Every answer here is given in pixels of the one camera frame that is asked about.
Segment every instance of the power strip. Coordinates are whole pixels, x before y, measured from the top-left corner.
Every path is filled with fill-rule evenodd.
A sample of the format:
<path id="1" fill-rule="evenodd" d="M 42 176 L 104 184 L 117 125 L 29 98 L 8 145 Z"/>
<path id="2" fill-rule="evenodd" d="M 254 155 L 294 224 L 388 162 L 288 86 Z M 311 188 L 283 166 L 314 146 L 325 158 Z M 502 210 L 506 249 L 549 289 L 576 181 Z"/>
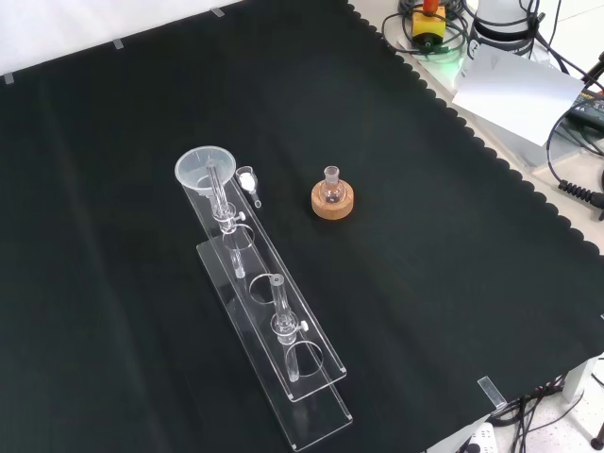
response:
<path id="1" fill-rule="evenodd" d="M 476 451 L 477 453 L 498 453 L 497 443 L 495 441 L 495 431 L 490 423 L 483 423 L 480 428 L 472 434 L 472 440 L 467 451 Z"/>

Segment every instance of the acrylic holder hole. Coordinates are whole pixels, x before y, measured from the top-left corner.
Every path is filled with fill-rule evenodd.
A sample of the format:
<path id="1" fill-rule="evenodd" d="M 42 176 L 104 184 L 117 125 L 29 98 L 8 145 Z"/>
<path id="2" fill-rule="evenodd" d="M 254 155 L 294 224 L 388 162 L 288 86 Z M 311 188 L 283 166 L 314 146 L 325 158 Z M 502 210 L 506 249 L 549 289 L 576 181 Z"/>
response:
<path id="1" fill-rule="evenodd" d="M 313 342 L 303 340 L 292 344 L 285 353 L 286 361 L 293 355 L 297 359 L 299 376 L 301 378 L 314 375 L 323 366 L 323 352 Z"/>
<path id="2" fill-rule="evenodd" d="M 260 274 L 255 276 L 249 284 L 249 296 L 258 304 L 268 305 L 274 304 L 273 292 L 269 277 L 272 274 Z"/>
<path id="3" fill-rule="evenodd" d="M 237 224 L 232 233 L 223 234 L 223 244 L 230 251 L 243 251 L 254 244 L 254 230 L 246 224 Z"/>

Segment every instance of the black cloth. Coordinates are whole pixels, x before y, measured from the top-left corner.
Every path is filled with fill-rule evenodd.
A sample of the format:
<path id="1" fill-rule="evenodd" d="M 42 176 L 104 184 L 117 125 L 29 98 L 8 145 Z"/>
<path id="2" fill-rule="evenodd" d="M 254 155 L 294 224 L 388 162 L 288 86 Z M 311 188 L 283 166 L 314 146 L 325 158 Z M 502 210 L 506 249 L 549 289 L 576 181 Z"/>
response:
<path id="1" fill-rule="evenodd" d="M 594 246 L 335 0 L 246 0 L 0 88 L 7 452 L 288 451 L 174 176 L 216 144 L 338 351 L 351 427 L 417 452 L 604 350 Z M 310 211 L 338 165 L 341 222 Z"/>

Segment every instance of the black cable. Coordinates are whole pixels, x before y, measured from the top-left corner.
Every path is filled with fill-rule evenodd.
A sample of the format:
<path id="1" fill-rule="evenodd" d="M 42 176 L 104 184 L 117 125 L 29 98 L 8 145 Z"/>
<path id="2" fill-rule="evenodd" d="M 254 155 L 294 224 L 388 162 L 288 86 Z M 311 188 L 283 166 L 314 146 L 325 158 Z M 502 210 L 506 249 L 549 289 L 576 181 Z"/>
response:
<path id="1" fill-rule="evenodd" d="M 573 410 L 573 409 L 574 409 L 574 408 L 577 406 L 577 404 L 578 404 L 578 403 L 580 403 L 580 402 L 581 402 L 581 399 L 583 399 L 583 396 L 584 396 L 584 395 L 585 395 L 585 392 L 583 392 L 583 393 L 581 394 L 581 396 L 579 397 L 579 399 L 577 400 L 577 402 L 576 402 L 575 404 L 573 404 L 573 406 L 572 406 L 572 407 L 571 407 L 571 408 L 570 408 L 568 411 L 566 411 L 565 413 L 563 413 L 561 417 L 558 417 L 558 418 L 557 418 L 556 420 L 554 420 L 553 422 L 549 422 L 549 423 L 546 423 L 545 425 L 541 425 L 540 427 L 533 428 L 533 429 L 531 429 L 529 432 L 534 432 L 534 431 L 537 431 L 537 430 L 539 430 L 539 429 L 543 429 L 543 428 L 545 428 L 545 427 L 550 427 L 550 426 L 551 426 L 551 425 L 553 425 L 554 423 L 558 423 L 558 422 L 560 422 L 560 421 L 561 421 L 561 420 L 562 420 L 562 419 L 563 419 L 563 418 L 564 418 L 566 415 L 568 415 L 568 414 L 570 413 L 570 411 L 571 411 L 571 410 Z"/>
<path id="2" fill-rule="evenodd" d="M 512 25 L 518 25 L 518 24 L 523 24 L 525 22 L 529 22 L 532 19 L 532 14 L 529 12 L 528 16 L 526 18 L 520 19 L 520 20 L 514 21 L 514 22 L 497 23 L 497 22 L 485 21 L 484 19 L 480 19 L 474 12 L 472 12 L 472 10 L 468 7 L 468 4 L 467 4 L 466 0 L 461 0 L 461 4 L 463 5 L 463 9 L 465 9 L 465 12 L 467 12 L 468 15 L 472 19 L 474 19 L 475 21 L 480 22 L 481 24 L 485 24 L 485 25 L 490 25 L 490 26 L 512 26 Z"/>
<path id="3" fill-rule="evenodd" d="M 594 378 L 598 384 L 600 384 L 602 387 L 604 387 L 604 382 L 602 382 L 600 379 L 598 379 L 594 373 L 592 373 L 592 378 Z"/>
<path id="4" fill-rule="evenodd" d="M 565 131 L 565 132 L 566 132 L 566 133 L 567 133 L 567 134 L 568 134 L 568 135 L 569 135 L 569 136 L 570 136 L 570 137 L 571 137 L 571 138 L 572 138 L 572 139 L 575 141 L 575 143 L 576 143 L 578 146 L 580 146 L 581 148 L 585 149 L 586 151 L 589 151 L 589 152 L 590 152 L 590 153 L 592 153 L 592 154 L 595 154 L 596 156 L 600 156 L 600 157 L 603 157 L 603 156 L 604 156 L 604 154 L 602 154 L 602 153 L 600 152 L 601 150 L 599 150 L 599 148 L 597 148 L 597 149 L 592 149 L 592 148 L 590 148 L 590 147 L 588 146 L 588 144 L 585 144 L 585 142 L 582 142 L 581 140 L 579 140 L 579 138 L 578 138 L 578 137 L 577 137 L 577 136 L 576 136 L 576 135 L 575 135 L 575 134 L 574 134 L 574 133 L 573 133 L 573 132 L 572 132 L 572 131 L 571 131 L 571 130 L 568 128 L 568 127 L 566 127 L 566 126 L 564 125 L 564 123 L 561 123 L 561 124 L 560 124 L 560 127 L 561 127 L 562 129 L 564 129 L 564 131 Z"/>
<path id="5" fill-rule="evenodd" d="M 604 91 L 604 85 L 600 84 L 597 80 L 595 80 L 593 77 L 591 77 L 589 74 L 587 74 L 581 68 L 579 68 L 575 63 L 573 63 L 572 61 L 569 61 L 568 59 L 566 59 L 565 57 L 560 55 L 558 52 L 556 52 L 554 49 L 552 49 L 551 45 L 549 45 L 549 43 L 545 40 L 545 38 L 543 37 L 543 35 L 541 33 L 537 32 L 536 38 L 537 38 L 537 41 L 540 42 L 541 45 L 543 47 L 545 47 L 551 55 L 554 56 L 554 58 L 561 59 L 566 64 L 568 64 L 571 68 L 574 68 L 577 72 L 579 72 L 581 75 L 583 75 L 585 78 L 587 78 L 587 80 L 589 80 L 593 84 L 597 85 L 600 90 Z"/>
<path id="6" fill-rule="evenodd" d="M 417 6 L 417 7 L 413 7 L 413 8 L 411 9 L 411 11 L 416 12 L 416 11 L 417 11 L 417 10 L 419 10 L 420 8 L 421 8 L 421 5 L 420 5 L 420 6 Z M 433 13 L 425 13 L 425 12 L 424 12 L 424 14 L 425 14 L 425 15 L 427 15 L 427 16 L 431 16 L 431 17 L 438 17 L 438 18 L 440 18 L 440 19 L 445 19 L 446 24 L 447 24 L 448 26 L 450 26 L 451 28 L 453 28 L 453 29 L 455 29 L 455 30 L 459 31 L 459 33 L 458 33 L 457 35 L 453 36 L 452 38 L 449 38 L 448 40 L 444 41 L 444 42 L 443 42 L 443 43 L 441 43 L 441 44 L 437 44 L 437 45 L 439 46 L 439 48 L 445 48 L 445 47 L 444 47 L 444 46 L 445 46 L 445 44 L 448 44 L 448 43 L 450 43 L 450 42 L 452 42 L 452 41 L 456 40 L 456 39 L 457 39 L 459 36 L 462 36 L 461 43 L 460 43 L 459 45 L 457 45 L 456 47 L 453 47 L 452 49 L 446 48 L 446 51 L 444 51 L 444 52 L 439 52 L 439 50 L 436 50 L 436 51 L 435 51 L 435 50 L 433 50 L 433 49 L 434 49 L 434 47 L 436 47 L 436 46 L 420 45 L 420 44 L 417 44 L 417 43 L 416 43 L 415 45 L 416 45 L 417 47 L 419 47 L 419 48 L 420 48 L 420 51 L 421 51 L 421 52 L 423 52 L 423 53 L 424 53 L 424 55 L 425 55 L 425 54 L 430 54 L 430 53 L 436 53 L 436 54 L 448 54 L 448 53 L 450 53 L 450 52 L 456 52 L 456 51 L 460 50 L 461 48 L 463 48 L 463 47 L 465 46 L 466 40 L 468 40 L 468 41 L 469 41 L 469 36 L 467 35 L 467 26 L 465 26 L 465 25 L 464 25 L 464 26 L 463 26 L 463 29 L 461 29 L 461 28 L 459 28 L 459 27 L 457 26 L 457 24 L 455 24 L 454 22 L 449 21 L 448 19 L 446 19 L 446 18 L 444 18 L 444 17 L 442 17 L 442 16 L 439 16 L 438 14 L 433 14 Z M 403 21 L 403 33 L 405 33 L 405 37 L 407 38 L 407 41 L 409 41 L 409 42 L 412 42 L 412 41 L 413 41 L 412 36 L 411 36 L 411 35 L 409 34 L 409 32 L 407 31 L 406 21 Z"/>
<path id="7" fill-rule="evenodd" d="M 426 55 L 426 54 L 447 54 L 450 52 L 455 52 L 461 48 L 463 48 L 465 46 L 465 44 L 469 41 L 469 36 L 467 33 L 467 27 L 465 25 L 463 25 L 463 21 L 460 21 L 462 23 L 463 27 L 459 27 L 457 24 L 455 24 L 453 21 L 447 19 L 446 17 L 443 17 L 439 14 L 435 14 L 435 13 L 431 13 L 431 12 L 426 12 L 426 11 L 422 11 L 421 10 L 422 6 L 421 5 L 416 5 L 414 7 L 411 7 L 407 10 L 405 10 L 404 12 L 397 12 L 395 14 L 391 14 L 389 16 L 386 16 L 386 18 L 384 18 L 383 22 L 381 23 L 381 34 L 382 37 L 384 39 L 384 41 L 386 42 L 386 44 L 393 49 L 395 52 L 401 53 L 401 54 L 409 54 L 409 55 Z M 407 49 L 401 49 L 395 45 L 392 45 L 388 39 L 386 38 L 386 23 L 390 20 L 393 19 L 394 17 L 404 17 L 405 20 L 408 17 L 411 17 L 411 15 L 414 12 L 418 12 L 421 11 L 424 15 L 428 16 L 428 17 L 437 17 L 439 19 L 441 19 L 442 21 L 444 21 L 446 23 L 447 26 L 457 30 L 459 33 L 455 36 L 453 36 L 452 38 L 446 40 L 445 42 L 441 43 L 441 44 L 436 44 L 436 45 L 432 45 L 432 46 L 426 46 L 426 45 L 418 45 L 418 47 L 420 48 L 420 50 L 407 50 Z M 409 35 L 409 32 L 407 31 L 407 28 L 405 27 L 405 21 L 403 21 L 403 31 L 405 32 L 405 36 L 407 37 L 407 39 L 412 42 L 412 38 Z M 452 42 L 454 40 L 456 40 L 459 36 L 461 36 L 461 43 L 453 48 L 448 48 L 445 45 L 448 44 L 449 42 Z"/>
<path id="8" fill-rule="evenodd" d="M 561 6 L 562 0 L 558 0 L 558 7 L 556 8 L 556 17 L 554 18 L 554 31 L 551 32 L 551 38 L 549 38 L 549 45 L 554 42 L 554 36 L 556 36 L 556 29 L 558 28 L 558 18 L 560 17 Z"/>
<path id="9" fill-rule="evenodd" d="M 595 144 L 592 139 L 590 139 L 587 136 L 587 132 L 585 132 L 585 127 L 582 127 L 579 133 L 581 134 L 581 137 L 583 138 L 584 141 L 586 141 L 588 144 L 590 144 L 591 146 L 594 147 L 594 149 L 597 151 L 597 154 L 599 156 L 604 156 L 604 151 L 602 151 L 602 149 L 597 144 Z"/>
<path id="10" fill-rule="evenodd" d="M 562 116 L 558 119 L 558 121 L 556 122 L 554 127 L 549 132 L 549 137 L 547 137 L 547 142 L 545 143 L 545 153 L 547 155 L 547 166 L 549 167 L 549 171 L 551 172 L 551 174 L 556 178 L 556 180 L 558 182 L 562 182 L 562 179 L 558 176 L 558 174 L 556 173 L 556 170 L 554 170 L 554 166 L 551 163 L 551 155 L 549 152 L 549 148 L 551 147 L 551 139 L 554 136 L 554 132 L 556 131 L 558 126 L 561 124 L 561 122 L 564 120 L 566 115 L 570 112 L 570 110 L 578 109 L 579 107 L 584 106 L 585 104 L 587 104 L 589 102 L 593 102 L 593 101 L 594 101 L 594 99 L 586 99 L 584 101 L 579 102 L 578 104 L 574 104 L 573 106 L 571 106 L 570 109 L 568 109 L 565 113 L 562 114 Z"/>

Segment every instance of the acrylic stand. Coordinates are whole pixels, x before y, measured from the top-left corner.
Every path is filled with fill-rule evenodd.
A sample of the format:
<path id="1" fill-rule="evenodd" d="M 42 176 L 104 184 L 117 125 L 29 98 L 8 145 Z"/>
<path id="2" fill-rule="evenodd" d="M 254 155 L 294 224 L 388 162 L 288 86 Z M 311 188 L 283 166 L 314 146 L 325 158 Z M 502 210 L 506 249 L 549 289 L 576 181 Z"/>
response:
<path id="1" fill-rule="evenodd" d="M 294 451 L 352 423 L 334 387 L 346 369 L 233 178 L 234 158 L 196 148 L 176 176 L 205 229 L 197 246 Z"/>

